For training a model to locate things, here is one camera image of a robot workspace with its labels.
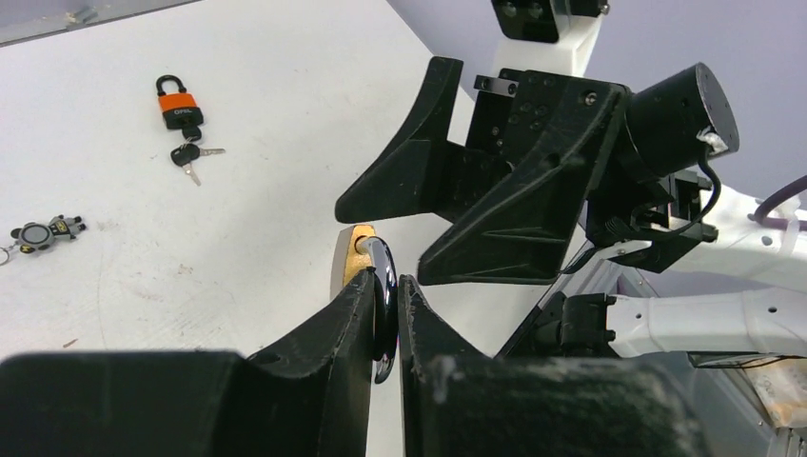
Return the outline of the black-headed keys bunch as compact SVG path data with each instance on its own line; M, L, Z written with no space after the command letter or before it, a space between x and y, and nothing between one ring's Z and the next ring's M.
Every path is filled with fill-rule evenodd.
M201 129L199 127L184 128L182 129L182 133L185 141L169 153L169 158L196 186L200 186L201 180L193 169L193 162L200 157L226 153L226 150L221 148L206 149L199 147L197 142L202 138Z

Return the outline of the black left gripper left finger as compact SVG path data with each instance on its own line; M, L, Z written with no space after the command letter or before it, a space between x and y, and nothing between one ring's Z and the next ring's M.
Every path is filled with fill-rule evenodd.
M286 336L229 351L28 353L1 365L5 456L362 456L370 305L355 277Z

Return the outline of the orange black padlock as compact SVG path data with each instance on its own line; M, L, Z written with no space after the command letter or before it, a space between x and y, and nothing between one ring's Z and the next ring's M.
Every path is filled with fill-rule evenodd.
M162 75L157 78L155 87L167 129L197 128L204 123L202 110L179 77Z

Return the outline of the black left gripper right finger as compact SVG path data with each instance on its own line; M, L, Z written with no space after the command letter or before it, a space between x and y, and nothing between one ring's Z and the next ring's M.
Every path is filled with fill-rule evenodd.
M608 358L492 358L399 281L408 456L706 456L692 409L657 368Z

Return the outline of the large brass padlock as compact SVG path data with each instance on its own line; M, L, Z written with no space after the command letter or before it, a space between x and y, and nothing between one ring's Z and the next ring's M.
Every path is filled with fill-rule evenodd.
M373 382L391 374L398 346L398 273L392 250L371 225L352 225L337 237L330 271L330 296L336 297L355 277L364 282L370 305L370 355Z

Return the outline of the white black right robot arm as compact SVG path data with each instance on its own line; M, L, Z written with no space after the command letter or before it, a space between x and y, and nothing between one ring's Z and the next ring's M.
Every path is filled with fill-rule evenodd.
M703 63L640 92L584 72L605 1L496 1L495 74L480 75L464 144L448 129L463 64L430 60L398 132L335 206L346 224L433 213L424 285L549 285L591 259L713 273L757 291L682 298L564 296L513 352L687 352L697 367L769 368L806 355L806 213L724 186L713 159L739 134Z

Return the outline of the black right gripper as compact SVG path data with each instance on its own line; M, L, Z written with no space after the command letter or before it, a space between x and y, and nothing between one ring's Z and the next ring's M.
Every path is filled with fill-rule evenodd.
M600 248L623 241L711 241L715 175L691 167L739 148L738 126L704 64L639 92L538 71L480 76L468 144L490 150L492 185L421 256L423 285L547 285L579 220Z

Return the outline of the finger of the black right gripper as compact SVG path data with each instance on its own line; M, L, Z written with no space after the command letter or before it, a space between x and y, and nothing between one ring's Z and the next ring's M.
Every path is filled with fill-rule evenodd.
M415 103L380 156L337 199L336 220L434 213L454 223L504 177L504 160L447 139L463 62L429 61Z

